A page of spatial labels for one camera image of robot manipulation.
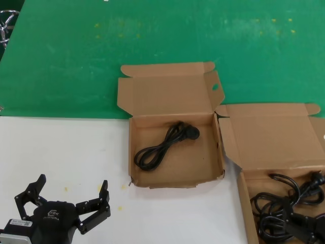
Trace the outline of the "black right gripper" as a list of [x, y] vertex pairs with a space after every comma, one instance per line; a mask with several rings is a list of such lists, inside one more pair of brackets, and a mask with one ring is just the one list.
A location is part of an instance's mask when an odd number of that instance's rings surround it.
[[285, 231], [303, 243], [324, 244], [324, 214], [315, 218], [294, 213], [288, 200], [285, 201]]

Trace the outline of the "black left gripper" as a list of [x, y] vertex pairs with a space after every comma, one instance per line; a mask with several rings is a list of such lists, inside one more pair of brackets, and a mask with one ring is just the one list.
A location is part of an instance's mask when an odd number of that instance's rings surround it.
[[[32, 216], [35, 228], [32, 243], [71, 243], [77, 227], [81, 234], [86, 234], [111, 216], [107, 180], [103, 181], [98, 198], [77, 203], [76, 206], [61, 201], [47, 202], [40, 196], [45, 183], [46, 176], [41, 174], [37, 181], [30, 183], [25, 191], [15, 196], [22, 220], [30, 220], [24, 208], [27, 203], [31, 202], [38, 207]], [[92, 215], [83, 221], [79, 220], [79, 216], [88, 213]]]

